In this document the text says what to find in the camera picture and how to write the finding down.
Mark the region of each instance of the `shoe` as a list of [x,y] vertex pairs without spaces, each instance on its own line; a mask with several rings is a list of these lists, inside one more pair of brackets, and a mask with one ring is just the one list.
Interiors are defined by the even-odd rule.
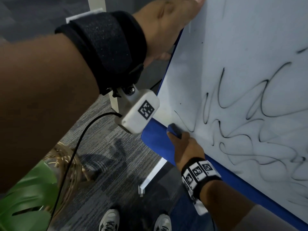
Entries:
[[154,231],[171,231],[171,220],[168,215],[161,214],[154,225]]
[[117,231],[119,225],[120,214],[118,210],[109,209],[100,221],[98,231]]

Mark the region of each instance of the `whiteboard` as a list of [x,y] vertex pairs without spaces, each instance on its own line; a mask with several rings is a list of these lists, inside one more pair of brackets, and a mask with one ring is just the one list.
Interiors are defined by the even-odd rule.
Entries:
[[183,30],[154,115],[306,223],[307,7],[207,0]]

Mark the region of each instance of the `wrist strap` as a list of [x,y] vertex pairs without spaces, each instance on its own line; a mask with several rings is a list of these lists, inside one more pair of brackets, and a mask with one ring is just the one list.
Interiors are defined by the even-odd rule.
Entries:
[[55,33],[63,33],[74,43],[101,94],[107,94],[109,88],[136,83],[129,73],[143,64],[147,44],[141,27],[129,13],[92,13],[58,27]]
[[221,176],[213,165],[205,159],[190,159],[182,171],[182,181],[190,196],[200,200],[202,187],[212,180],[221,180]]

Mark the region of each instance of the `black cable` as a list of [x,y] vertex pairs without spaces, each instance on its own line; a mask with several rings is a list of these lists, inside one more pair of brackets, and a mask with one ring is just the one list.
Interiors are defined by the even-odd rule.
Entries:
[[212,224],[213,224],[213,231],[215,231],[215,230],[216,230],[216,228],[215,228],[215,223],[214,223],[213,218],[212,218]]
[[153,88],[155,88],[155,86],[156,86],[157,84],[159,84],[162,80],[163,80],[163,79],[161,79],[160,81],[158,81],[157,83],[155,83],[155,84],[150,88],[150,90],[152,90]]
[[73,163],[73,159],[74,159],[74,157],[75,157],[75,155],[76,155],[77,149],[78,149],[78,147],[79,147],[79,145],[80,145],[80,142],[81,142],[81,140],[82,140],[84,134],[86,133],[86,131],[88,130],[88,128],[89,128],[96,120],[98,120],[98,119],[100,119],[100,118],[102,118],[102,117],[104,117],[104,116],[107,116],[107,115],[115,115],[115,116],[118,116],[118,117],[122,117],[121,114],[115,113],[115,112],[104,113],[104,114],[99,115],[99,116],[97,116],[96,118],[94,118],[94,119],[86,126],[86,128],[84,128],[84,130],[83,130],[83,132],[82,132],[82,134],[81,134],[81,136],[80,136],[80,138],[79,138],[79,140],[78,140],[78,142],[77,142],[77,145],[76,145],[76,147],[75,147],[75,150],[74,150],[74,152],[73,152],[73,154],[72,154],[71,160],[70,160],[70,162],[69,162],[68,165],[67,165],[67,169],[66,169],[66,171],[65,171],[65,173],[64,173],[64,175],[63,175],[63,179],[62,179],[62,182],[61,182],[61,185],[60,185],[60,188],[59,188],[59,193],[58,193],[58,196],[57,196],[57,199],[56,199],[56,203],[55,203],[54,209],[52,210],[52,213],[51,213],[49,225],[50,225],[50,223],[51,223],[52,217],[54,216],[54,214],[55,214],[55,212],[56,212],[56,208],[57,208],[58,202],[59,202],[59,200],[60,200],[61,190],[63,189],[64,182],[65,182],[66,176],[67,176],[67,174],[68,174],[68,170],[70,169],[70,166],[71,166],[72,163]]

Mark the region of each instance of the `monstera leaf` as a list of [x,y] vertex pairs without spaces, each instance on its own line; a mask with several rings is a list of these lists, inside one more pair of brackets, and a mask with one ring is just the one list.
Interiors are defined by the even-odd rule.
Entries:
[[40,161],[0,200],[0,230],[46,231],[58,192],[54,172]]

